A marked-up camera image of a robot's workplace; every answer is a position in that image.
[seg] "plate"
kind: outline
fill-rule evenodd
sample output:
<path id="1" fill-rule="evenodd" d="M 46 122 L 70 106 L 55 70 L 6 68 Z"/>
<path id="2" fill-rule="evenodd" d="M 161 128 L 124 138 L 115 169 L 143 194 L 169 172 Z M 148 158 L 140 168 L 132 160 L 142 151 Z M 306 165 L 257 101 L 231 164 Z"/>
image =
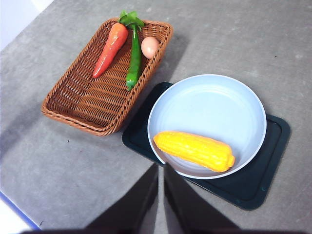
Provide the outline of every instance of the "plate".
<path id="1" fill-rule="evenodd" d="M 266 115 L 257 95 L 242 82 L 223 75 L 203 74 L 181 80 L 155 102 L 148 119 L 148 139 L 162 163 L 181 175 L 213 179 L 246 166 L 259 151 L 266 133 Z M 182 131 L 210 137 L 232 148 L 234 166 L 218 173 L 162 152 L 153 137 Z"/>

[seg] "wicker basket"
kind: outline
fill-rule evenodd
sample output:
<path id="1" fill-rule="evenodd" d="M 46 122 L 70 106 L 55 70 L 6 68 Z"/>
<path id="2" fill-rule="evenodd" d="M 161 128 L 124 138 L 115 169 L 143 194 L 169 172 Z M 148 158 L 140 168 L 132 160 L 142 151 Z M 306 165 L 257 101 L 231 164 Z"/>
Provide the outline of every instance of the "wicker basket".
<path id="1" fill-rule="evenodd" d="M 160 42 L 152 59 L 142 55 L 142 75 L 127 91 L 125 77 L 130 62 L 131 36 L 117 53 L 110 67 L 99 78 L 92 78 L 110 29 L 117 18 L 104 22 L 65 74 L 43 101 L 41 111 L 48 117 L 97 136 L 118 131 L 138 95 L 151 78 L 173 34 L 170 24 L 145 20 L 140 40 L 152 36 Z"/>

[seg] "egg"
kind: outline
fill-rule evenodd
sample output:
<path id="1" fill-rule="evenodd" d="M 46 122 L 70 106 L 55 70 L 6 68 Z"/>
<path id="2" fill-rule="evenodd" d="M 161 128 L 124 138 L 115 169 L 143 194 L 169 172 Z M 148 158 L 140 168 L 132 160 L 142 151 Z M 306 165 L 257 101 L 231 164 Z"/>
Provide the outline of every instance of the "egg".
<path id="1" fill-rule="evenodd" d="M 153 37 L 144 38 L 141 44 L 141 50 L 142 50 L 143 55 L 146 58 L 151 59 L 152 57 L 154 57 L 158 49 L 158 46 L 159 46 L 159 42 L 156 38 L 153 38 Z"/>

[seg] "carrot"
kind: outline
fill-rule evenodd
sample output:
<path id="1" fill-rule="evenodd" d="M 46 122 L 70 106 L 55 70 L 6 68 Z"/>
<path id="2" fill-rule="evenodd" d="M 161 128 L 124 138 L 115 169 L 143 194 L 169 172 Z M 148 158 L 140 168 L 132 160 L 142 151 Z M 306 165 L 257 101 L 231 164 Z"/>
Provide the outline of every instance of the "carrot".
<path id="1" fill-rule="evenodd" d="M 121 23 L 115 23 L 109 32 L 108 39 L 103 48 L 102 54 L 97 60 L 93 72 L 93 78 L 98 78 L 112 63 L 118 50 L 123 46 L 128 37 L 127 28 Z"/>

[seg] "dark green tray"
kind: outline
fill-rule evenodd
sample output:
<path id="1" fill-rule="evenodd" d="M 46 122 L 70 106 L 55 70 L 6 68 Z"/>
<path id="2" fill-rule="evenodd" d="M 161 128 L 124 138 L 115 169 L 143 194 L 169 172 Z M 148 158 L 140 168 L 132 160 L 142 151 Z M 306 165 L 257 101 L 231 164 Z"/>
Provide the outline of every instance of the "dark green tray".
<path id="1" fill-rule="evenodd" d="M 163 164 L 148 141 L 147 121 L 154 103 L 171 85 L 163 82 L 154 87 L 122 135 L 127 147 L 161 166 Z M 267 115 L 267 132 L 262 147 L 245 167 L 217 179 L 185 178 L 242 209 L 256 209 L 265 200 L 289 136 L 290 127 L 286 121 Z"/>

